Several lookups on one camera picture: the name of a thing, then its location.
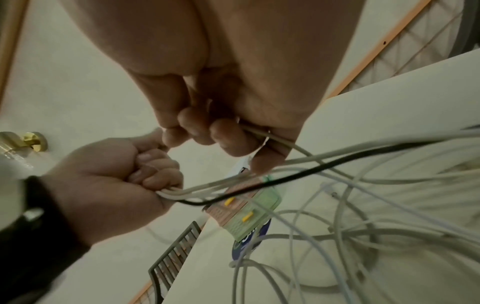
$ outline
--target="blue label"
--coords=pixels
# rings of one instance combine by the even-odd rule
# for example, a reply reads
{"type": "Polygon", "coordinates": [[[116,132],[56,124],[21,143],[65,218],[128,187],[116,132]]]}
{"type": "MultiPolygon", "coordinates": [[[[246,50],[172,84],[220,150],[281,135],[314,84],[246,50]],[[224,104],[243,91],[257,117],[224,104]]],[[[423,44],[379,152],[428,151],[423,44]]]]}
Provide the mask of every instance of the blue label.
{"type": "MultiPolygon", "coordinates": [[[[265,225],[263,225],[261,228],[260,228],[260,233],[258,234],[258,236],[262,236],[262,235],[265,235],[267,234],[267,231],[269,230],[269,227],[270,227],[270,222],[272,221],[272,219],[268,220],[268,222],[265,223],[265,225]]],[[[233,247],[231,249],[231,257],[232,259],[235,261],[237,260],[239,257],[240,257],[240,253],[242,252],[242,250],[247,246],[248,243],[250,243],[250,241],[252,240],[252,237],[254,236],[254,232],[255,232],[255,229],[252,230],[243,240],[241,240],[240,242],[233,242],[233,247]]],[[[260,245],[261,242],[253,245],[253,249],[252,250],[255,250],[255,248],[258,247],[258,245],[260,245]]]]}

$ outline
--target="bundle of cables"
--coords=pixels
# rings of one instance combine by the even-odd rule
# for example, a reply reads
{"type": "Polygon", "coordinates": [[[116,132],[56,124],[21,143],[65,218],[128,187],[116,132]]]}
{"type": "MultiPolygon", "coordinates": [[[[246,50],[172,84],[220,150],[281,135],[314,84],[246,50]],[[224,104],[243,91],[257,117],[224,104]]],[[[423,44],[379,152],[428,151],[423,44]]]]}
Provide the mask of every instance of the bundle of cables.
{"type": "MultiPolygon", "coordinates": [[[[262,274],[265,275],[265,277],[268,279],[273,289],[277,293],[278,298],[282,304],[288,303],[288,299],[283,294],[279,285],[273,279],[273,277],[271,276],[268,270],[272,271],[277,276],[279,276],[282,280],[290,284],[291,289],[295,287],[295,289],[298,290],[299,292],[300,291],[313,291],[313,292],[320,292],[320,293],[341,292],[344,295],[347,303],[355,303],[357,302],[357,300],[353,296],[353,292],[352,292],[353,290],[362,304],[371,303],[368,295],[363,289],[362,281],[365,279],[371,280],[371,275],[369,271],[377,263],[379,250],[392,249],[391,246],[386,246],[380,243],[379,241],[380,235],[396,235],[396,236],[404,236],[408,238],[418,239],[418,240],[421,240],[423,243],[434,244],[435,246],[448,248],[449,250],[454,251],[459,255],[462,255],[464,257],[467,257],[473,261],[480,263],[480,251],[479,251],[479,248],[477,247],[480,245],[479,234],[474,233],[464,227],[433,217],[427,213],[421,212],[405,204],[400,204],[391,199],[385,198],[381,195],[378,195],[366,189],[360,184],[360,183],[369,183],[369,184],[378,184],[378,185],[401,185],[401,184],[405,185],[405,184],[421,183],[421,182],[426,182],[431,180],[450,180],[458,177],[480,176],[480,170],[475,169],[475,170],[441,173],[434,176],[424,176],[424,177],[407,178],[407,179],[365,178],[365,175],[368,172],[384,164],[385,162],[390,161],[393,158],[399,156],[398,153],[394,154],[393,152],[398,152],[398,151],[407,152],[414,148],[419,148],[426,145],[432,145],[432,144],[453,140],[453,139],[478,138],[480,137],[480,130],[478,129],[478,126],[470,127],[461,131],[437,132],[432,134],[392,137],[392,138],[387,138],[383,140],[365,142],[362,144],[353,145],[350,147],[334,150],[334,151],[319,154],[319,155],[312,155],[305,149],[289,141],[286,141],[282,138],[274,136],[270,133],[256,130],[248,126],[243,126],[243,128],[254,134],[258,134],[264,137],[269,137],[270,139],[276,140],[304,154],[305,157],[288,160],[280,168],[276,168],[270,172],[270,174],[277,173],[277,172],[283,172],[283,173],[295,172],[295,173],[290,174],[286,177],[273,179],[264,183],[249,186],[247,188],[226,193],[226,194],[224,193],[225,189],[232,187],[236,184],[249,181],[253,178],[258,178],[258,176],[255,176],[249,172],[241,173],[234,177],[226,178],[213,183],[208,183],[205,185],[196,186],[196,187],[185,189],[185,190],[165,189],[158,193],[161,197],[164,197],[166,199],[174,200],[179,203],[192,205],[192,206],[211,205],[211,204],[224,201],[231,197],[240,197],[242,199],[250,201],[257,208],[269,214],[271,218],[275,218],[276,220],[280,221],[281,223],[283,223],[284,225],[290,228],[290,234],[269,234],[264,236],[254,235],[253,239],[250,241],[248,246],[240,254],[239,259],[236,261],[233,261],[230,264],[231,267],[235,268],[234,276],[233,276],[233,290],[232,290],[232,302],[234,304],[237,301],[237,283],[238,283],[238,275],[241,267],[243,268],[243,273],[241,278],[242,289],[241,289],[241,295],[240,295],[242,304],[245,301],[244,288],[245,288],[245,280],[246,280],[248,267],[255,267],[262,274]],[[355,160],[370,157],[370,156],[384,155],[384,154],[388,154],[388,155],[373,162],[371,165],[367,166],[365,169],[363,169],[361,172],[359,172],[355,176],[352,176],[350,174],[347,174],[343,171],[336,169],[337,166],[351,162],[351,161],[355,161],[355,160]],[[323,162],[324,159],[335,158],[335,157],[337,158],[332,161],[329,161],[327,163],[323,162]],[[295,164],[303,164],[308,162],[316,162],[318,163],[318,166],[315,166],[310,169],[292,167],[292,165],[295,165],[295,164]],[[299,210],[282,210],[279,212],[273,212],[271,210],[264,208],[261,204],[256,202],[254,198],[248,198],[246,196],[243,196],[244,194],[254,190],[280,185],[280,184],[294,181],[310,175],[320,175],[332,180],[332,182],[334,183],[342,183],[347,185],[347,188],[342,195],[338,195],[336,193],[330,193],[330,195],[338,201],[333,222],[305,210],[306,207],[321,192],[325,191],[325,189],[328,188],[328,185],[321,187],[309,200],[305,202],[305,204],[303,204],[303,206],[299,210]],[[358,207],[356,207],[353,203],[349,201],[350,194],[354,188],[371,197],[381,200],[395,208],[398,208],[399,210],[402,210],[416,218],[424,220],[428,222],[430,225],[433,225],[434,228],[432,228],[431,226],[412,225],[412,224],[405,224],[402,222],[396,223],[396,224],[399,224],[400,226],[403,225],[404,227],[402,228],[398,228],[398,227],[377,228],[375,226],[375,223],[377,221],[369,219],[368,216],[362,210],[360,210],[358,207]],[[359,225],[364,226],[365,227],[364,229],[356,229],[358,228],[359,225],[356,225],[353,227],[345,227],[343,225],[342,219],[343,219],[343,215],[346,208],[349,208],[351,211],[353,211],[354,214],[356,214],[362,220],[362,222],[359,225]],[[295,214],[293,223],[288,222],[282,217],[282,215],[286,213],[295,214]],[[302,231],[301,229],[297,228],[296,222],[301,214],[313,217],[325,223],[328,226],[328,229],[331,233],[325,234],[325,235],[309,235],[304,231],[302,231]],[[369,239],[368,241],[362,240],[359,238],[360,236],[368,236],[369,239]],[[288,239],[290,241],[290,262],[293,269],[293,278],[288,277],[285,273],[283,273],[282,271],[276,268],[257,263],[248,258],[250,256],[250,252],[253,246],[256,243],[263,240],[267,240],[267,239],[277,239],[277,238],[288,239]],[[295,261],[293,259],[293,241],[294,240],[307,241],[311,245],[310,248],[315,249],[324,258],[326,263],[331,268],[337,280],[338,285],[310,286],[310,285],[300,284],[298,274],[297,274],[298,268],[300,267],[302,261],[305,259],[309,251],[306,251],[305,254],[301,257],[298,265],[295,265],[295,261]],[[343,268],[346,271],[346,276],[347,276],[346,279],[343,277],[341,271],[339,270],[339,267],[334,263],[333,259],[327,254],[327,252],[320,245],[320,242],[324,240],[335,241],[338,255],[340,257],[340,261],[342,263],[343,268]],[[351,254],[347,250],[346,241],[352,244],[351,247],[353,249],[356,249],[356,248],[358,249],[357,252],[361,256],[361,262],[356,264],[353,263],[354,259],[351,258],[351,254]]],[[[378,285],[376,286],[377,288],[379,288],[381,294],[384,295],[384,297],[388,301],[392,303],[397,303],[396,300],[391,296],[389,296],[387,292],[382,290],[380,286],[378,285]]],[[[306,300],[301,292],[300,292],[300,298],[302,300],[302,303],[305,304],[306,300]]]]}

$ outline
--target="black sleeve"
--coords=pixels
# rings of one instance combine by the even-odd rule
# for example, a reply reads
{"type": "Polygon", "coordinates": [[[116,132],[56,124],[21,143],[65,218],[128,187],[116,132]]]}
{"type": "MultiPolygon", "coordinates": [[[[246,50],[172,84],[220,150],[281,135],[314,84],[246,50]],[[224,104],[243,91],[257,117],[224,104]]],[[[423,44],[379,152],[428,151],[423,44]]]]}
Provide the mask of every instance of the black sleeve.
{"type": "Polygon", "coordinates": [[[0,303],[34,303],[90,248],[82,244],[37,177],[24,181],[25,210],[0,231],[0,303]]]}

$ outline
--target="hand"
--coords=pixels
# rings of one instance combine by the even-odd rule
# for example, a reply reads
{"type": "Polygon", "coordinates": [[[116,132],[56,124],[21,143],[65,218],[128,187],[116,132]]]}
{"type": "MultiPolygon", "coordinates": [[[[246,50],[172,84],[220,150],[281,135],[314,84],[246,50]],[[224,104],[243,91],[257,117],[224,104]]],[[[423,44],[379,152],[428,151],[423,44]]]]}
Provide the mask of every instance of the hand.
{"type": "MultiPolygon", "coordinates": [[[[232,156],[265,139],[295,141],[348,47],[363,0],[62,0],[80,28],[148,97],[163,141],[192,137],[232,156]]],[[[251,162],[264,173],[290,149],[268,140],[251,162]]]]}
{"type": "Polygon", "coordinates": [[[86,145],[41,177],[85,244],[139,229],[170,209],[173,202],[154,191],[181,188],[183,176],[162,134],[86,145]]]}

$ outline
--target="table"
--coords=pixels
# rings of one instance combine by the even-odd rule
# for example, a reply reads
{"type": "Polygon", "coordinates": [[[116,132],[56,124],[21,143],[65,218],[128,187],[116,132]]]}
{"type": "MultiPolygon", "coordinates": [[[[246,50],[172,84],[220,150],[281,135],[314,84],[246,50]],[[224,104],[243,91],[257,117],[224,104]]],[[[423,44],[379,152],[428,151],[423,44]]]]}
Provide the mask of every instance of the table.
{"type": "MultiPolygon", "coordinates": [[[[465,126],[480,123],[480,50],[422,68],[386,81],[355,90],[332,98],[325,102],[307,121],[298,144],[313,153],[321,153],[367,140],[388,136],[432,132],[439,130],[460,129],[465,126]]],[[[408,168],[405,176],[415,174],[434,174],[449,168],[465,159],[480,155],[480,142],[457,141],[442,144],[440,147],[424,148],[402,156],[392,164],[382,166],[372,173],[374,177],[385,177],[406,164],[417,162],[417,166],[408,168]],[[426,156],[442,151],[435,159],[422,161],[426,156]]],[[[359,172],[371,159],[362,160],[342,166],[344,171],[359,172]]],[[[282,204],[277,210],[298,208],[325,179],[308,177],[286,186],[282,204]]],[[[444,193],[441,197],[429,197],[445,188],[445,185],[429,191],[406,192],[404,188],[385,187],[378,191],[388,193],[398,200],[409,200],[413,195],[425,201],[431,199],[433,204],[441,204],[452,200],[452,196],[444,193]]],[[[461,192],[453,191],[455,198],[465,200],[479,197],[478,183],[476,187],[463,188],[461,192]]],[[[373,206],[371,199],[353,194],[352,201],[366,208],[373,206]]],[[[336,206],[336,201],[323,194],[309,208],[310,211],[330,217],[336,206]]],[[[404,216],[391,209],[389,214],[404,216]]],[[[447,212],[441,216],[454,222],[464,222],[471,212],[447,212]]],[[[321,234],[327,232],[325,225],[314,220],[301,217],[299,228],[306,232],[321,234]]],[[[288,233],[288,229],[272,220],[268,233],[288,233]]],[[[232,260],[233,238],[224,230],[219,229],[214,220],[209,220],[191,251],[186,263],[175,280],[164,301],[171,303],[196,303],[208,301],[212,304],[225,304],[231,301],[233,270],[228,268],[232,260]]],[[[331,253],[335,252],[333,242],[322,242],[322,246],[331,253]]],[[[287,274],[291,273],[288,241],[264,241],[252,254],[252,259],[277,267],[287,274]]],[[[298,259],[308,244],[296,242],[294,255],[298,259]]],[[[458,296],[475,297],[478,291],[471,281],[465,279],[460,272],[439,261],[433,254],[412,253],[406,257],[383,256],[372,272],[382,278],[388,289],[399,302],[455,302],[458,296]]],[[[299,272],[300,280],[310,284],[331,284],[333,275],[325,266],[324,261],[313,253],[305,261],[299,272]]],[[[281,289],[286,292],[287,285],[277,280],[281,289]]],[[[368,292],[371,284],[365,283],[368,292]]],[[[255,269],[249,270],[246,285],[246,301],[248,303],[278,302],[267,280],[255,269]]],[[[320,295],[305,293],[307,301],[322,303],[343,303],[338,294],[320,295]]],[[[300,299],[294,293],[291,302],[298,303],[300,299]]]]}

